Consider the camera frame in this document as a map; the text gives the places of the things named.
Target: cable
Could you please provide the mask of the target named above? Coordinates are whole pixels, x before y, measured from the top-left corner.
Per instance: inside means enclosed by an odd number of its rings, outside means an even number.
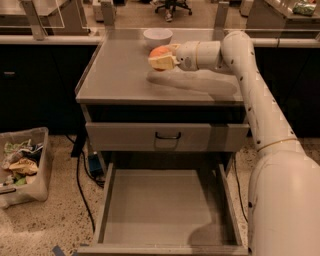
[[[239,181],[239,177],[238,177],[237,163],[236,163],[236,156],[235,155],[233,156],[233,166],[234,166],[234,172],[236,174],[236,180],[237,180],[237,184],[238,184],[238,193],[239,193],[242,214],[243,214],[244,219],[248,223],[248,218],[247,218],[246,214],[244,213],[244,207],[243,207],[243,202],[242,202],[242,197],[241,197],[241,187],[240,187],[240,181]]]
[[[73,139],[71,139],[68,135],[66,135],[67,139],[69,141],[71,141],[73,144],[75,143],[75,141]],[[86,174],[88,175],[88,177],[93,180],[99,187],[104,187],[104,182],[102,181],[97,181],[94,177],[92,177],[88,171],[88,168],[86,166],[86,158],[85,158],[85,154],[83,152],[83,150],[81,150],[81,154],[83,156],[83,164],[84,164],[84,169],[86,171]],[[79,189],[79,192],[80,192],[80,195],[82,197],[82,200],[84,202],[84,205],[86,207],[86,210],[88,212],[88,215],[89,215],[89,219],[91,221],[91,225],[92,225],[92,231],[93,233],[95,232],[95,223],[94,223],[94,220],[93,220],[93,216],[92,216],[92,213],[91,213],[91,210],[89,208],[89,205],[87,203],[87,200],[83,194],[83,191],[82,191],[82,188],[81,188],[81,185],[80,185],[80,179],[79,179],[79,174],[80,174],[80,158],[81,158],[81,155],[77,157],[77,170],[76,170],[76,176],[77,176],[77,185],[78,185],[78,189]]]
[[[81,197],[82,197],[82,200],[86,206],[86,209],[88,211],[88,215],[89,215],[89,218],[90,218],[90,221],[91,221],[91,225],[92,225],[92,231],[93,233],[95,232],[95,224],[94,224],[94,220],[93,220],[93,217],[92,217],[92,213],[90,211],[90,208],[89,208],[89,205],[87,203],[87,200],[86,198],[84,197],[84,194],[83,194],[83,191],[82,191],[82,188],[81,188],[81,185],[80,185],[80,181],[79,181],[79,169],[80,169],[80,156],[77,158],[77,185],[78,185],[78,188],[79,188],[79,191],[80,191],[80,194],[81,194]]]

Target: open drawer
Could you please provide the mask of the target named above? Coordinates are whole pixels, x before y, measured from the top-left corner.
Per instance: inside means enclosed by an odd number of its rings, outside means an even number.
[[[79,255],[247,255],[214,153],[115,152]]]

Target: black cabinet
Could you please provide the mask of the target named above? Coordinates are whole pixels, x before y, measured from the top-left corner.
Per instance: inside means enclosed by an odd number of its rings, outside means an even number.
[[[320,49],[256,48],[257,65],[299,137],[320,137]]]
[[[84,118],[74,89],[96,46],[0,45],[0,132],[46,126],[77,133]]]

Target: closed drawer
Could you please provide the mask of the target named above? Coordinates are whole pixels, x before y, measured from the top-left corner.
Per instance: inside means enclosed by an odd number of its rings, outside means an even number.
[[[209,124],[87,123],[93,150],[206,151]]]
[[[244,145],[248,124],[87,123],[96,151],[224,151]]]

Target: floor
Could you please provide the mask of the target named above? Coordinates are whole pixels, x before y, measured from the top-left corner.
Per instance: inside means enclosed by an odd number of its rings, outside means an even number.
[[[116,27],[197,27],[211,28],[217,4],[208,0],[189,0],[193,14],[177,10],[171,23],[164,21],[163,13],[154,13],[149,4],[129,0],[117,7]],[[85,6],[91,27],[102,27],[94,22],[92,7]],[[241,28],[245,18],[239,9],[228,12],[226,27]],[[320,139],[301,138],[307,154],[320,163]],[[54,155],[49,197],[45,202],[29,202],[0,210],[0,255],[73,255],[80,245],[89,245],[93,231],[88,213],[79,193],[76,179],[77,158],[71,158],[73,144],[66,136],[50,136]],[[247,212],[247,189],[249,177],[257,162],[257,154],[251,138],[236,154],[236,170],[241,194],[238,193],[235,168],[231,168],[228,184],[244,247],[247,247],[247,223],[241,210],[240,197]],[[84,172],[83,158],[79,178],[83,193],[96,220],[103,190],[92,182]]]

